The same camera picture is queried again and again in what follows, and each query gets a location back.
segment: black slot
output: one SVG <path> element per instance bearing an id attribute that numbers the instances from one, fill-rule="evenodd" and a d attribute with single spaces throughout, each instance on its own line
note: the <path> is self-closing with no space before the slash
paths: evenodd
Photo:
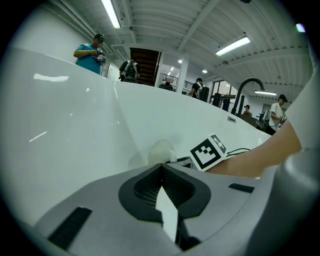
<path id="1" fill-rule="evenodd" d="M 255 189 L 253 186 L 246 186 L 246 185 L 241 185 L 241 184 L 237 184 L 237 183 L 232 183 L 231 185 L 229 185 L 229 188 L 234 189 L 234 190 L 247 192 L 247 193 L 252 193 Z"/>
<path id="2" fill-rule="evenodd" d="M 92 210 L 88 208 L 77 207 L 49 236 L 48 240 L 61 249 L 67 250 L 91 212 Z"/>

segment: ceiling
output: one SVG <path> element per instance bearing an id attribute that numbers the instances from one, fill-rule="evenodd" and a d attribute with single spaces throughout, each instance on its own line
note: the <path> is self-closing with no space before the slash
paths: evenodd
<path id="1" fill-rule="evenodd" d="M 255 77 L 267 91 L 285 94 L 289 102 L 312 75 L 306 35 L 296 30 L 295 21 L 276 0 L 112 0 L 120 29 L 114 29 L 100 0 L 51 2 L 67 5 L 105 35 L 111 52 L 118 49 L 124 58 L 129 47 L 188 54 L 195 73 L 207 69 L 235 88 Z M 244 36 L 251 42 L 216 55 Z M 119 52 L 113 54 L 122 61 Z M 257 89 L 257 84 L 248 84 L 242 92 L 255 97 Z"/>

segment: black faucet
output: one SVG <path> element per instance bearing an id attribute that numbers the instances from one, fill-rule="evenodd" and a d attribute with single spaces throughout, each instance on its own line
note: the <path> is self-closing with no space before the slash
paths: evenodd
<path id="1" fill-rule="evenodd" d="M 240 98 L 240 94 L 241 94 L 242 88 L 243 88 L 247 83 L 250 83 L 250 82 L 256 82 L 256 83 L 258 83 L 258 84 L 260 85 L 260 87 L 261 87 L 261 91 L 264 91 L 264 90 L 265 90 L 265 87 L 264 87 L 263 83 L 262 83 L 258 78 L 251 77 L 251 78 L 248 78 L 247 80 L 244 80 L 244 82 L 240 85 L 240 87 L 239 87 L 239 89 L 238 89 L 238 93 L 237 93 L 237 95 L 236 95 L 235 103 L 234 103 L 233 109 L 231 110 L 231 114 L 236 115 L 237 106 L 238 106 L 238 102 L 239 102 L 239 98 Z"/>

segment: hand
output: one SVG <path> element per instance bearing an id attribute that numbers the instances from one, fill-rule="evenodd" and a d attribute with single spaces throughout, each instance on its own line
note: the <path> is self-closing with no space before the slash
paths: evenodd
<path id="1" fill-rule="evenodd" d="M 92 55 L 92 56 L 98 56 L 99 55 L 97 50 L 91 50 L 89 54 Z"/>

